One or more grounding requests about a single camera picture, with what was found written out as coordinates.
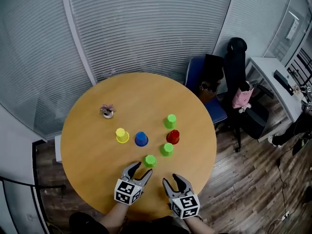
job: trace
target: potted plant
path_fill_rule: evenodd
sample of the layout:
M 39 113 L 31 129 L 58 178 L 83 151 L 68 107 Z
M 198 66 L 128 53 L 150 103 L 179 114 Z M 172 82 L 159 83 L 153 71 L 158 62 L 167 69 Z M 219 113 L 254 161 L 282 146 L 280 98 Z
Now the potted plant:
M 100 108 L 100 111 L 103 113 L 103 116 L 107 119 L 110 119 L 114 116 L 114 107 L 113 105 L 106 105 L 106 104 L 103 104 Z

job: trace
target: black device on desk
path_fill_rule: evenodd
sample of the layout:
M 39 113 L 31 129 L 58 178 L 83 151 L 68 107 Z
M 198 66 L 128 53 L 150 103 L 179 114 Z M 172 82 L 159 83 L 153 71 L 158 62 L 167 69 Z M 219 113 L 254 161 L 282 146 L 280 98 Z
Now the black device on desk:
M 276 70 L 274 72 L 273 77 L 287 90 L 287 92 L 292 96 L 293 95 L 293 88 L 288 84 L 288 81 L 282 74 Z

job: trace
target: white shoe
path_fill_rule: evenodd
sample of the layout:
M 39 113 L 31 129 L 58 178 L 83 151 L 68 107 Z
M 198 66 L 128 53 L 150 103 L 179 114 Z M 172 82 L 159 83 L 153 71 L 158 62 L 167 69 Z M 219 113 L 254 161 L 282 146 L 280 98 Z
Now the white shoe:
M 274 144 L 272 143 L 274 136 L 273 136 L 273 135 L 270 135 L 270 136 L 268 137 L 268 142 L 269 142 L 270 144 L 272 144 L 274 147 L 276 147 L 276 145 L 274 145 Z

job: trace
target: pink gift bag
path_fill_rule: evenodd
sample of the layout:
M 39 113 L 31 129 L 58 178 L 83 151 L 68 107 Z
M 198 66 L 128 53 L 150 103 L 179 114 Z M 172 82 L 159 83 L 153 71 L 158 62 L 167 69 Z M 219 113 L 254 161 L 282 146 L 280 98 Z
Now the pink gift bag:
M 240 107 L 245 106 L 249 102 L 249 99 L 252 96 L 253 91 L 254 91 L 254 88 L 252 88 L 249 91 L 242 92 L 239 88 L 237 90 L 236 95 L 234 96 L 232 100 L 233 108 L 240 108 Z

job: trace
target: office chair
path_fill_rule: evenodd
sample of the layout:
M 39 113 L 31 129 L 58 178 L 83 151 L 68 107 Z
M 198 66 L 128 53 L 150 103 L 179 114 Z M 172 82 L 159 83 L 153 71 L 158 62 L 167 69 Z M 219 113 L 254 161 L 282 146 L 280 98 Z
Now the office chair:
M 197 94 L 199 89 L 199 76 L 202 73 L 204 62 L 205 57 L 194 57 L 189 62 L 184 85 L 194 94 Z M 216 97 L 207 102 L 205 107 L 214 124 L 227 118 L 224 109 L 221 107 L 221 104 Z
M 232 100 L 239 88 L 239 85 L 246 81 L 245 74 L 245 51 L 247 44 L 241 38 L 231 38 L 228 44 L 228 52 L 224 58 L 224 75 L 228 86 L 228 91 L 222 101 L 222 106 L 228 115 L 228 124 L 234 129 L 238 142 L 236 152 L 241 149 L 240 128 L 242 128 L 249 136 L 258 139 L 265 128 L 269 118 L 269 111 L 262 106 L 258 100 L 267 94 L 274 98 L 271 91 L 261 85 L 257 85 L 260 90 L 257 96 L 251 97 L 249 103 L 251 108 L 247 108 L 245 112 L 239 113 L 239 108 L 232 107 Z

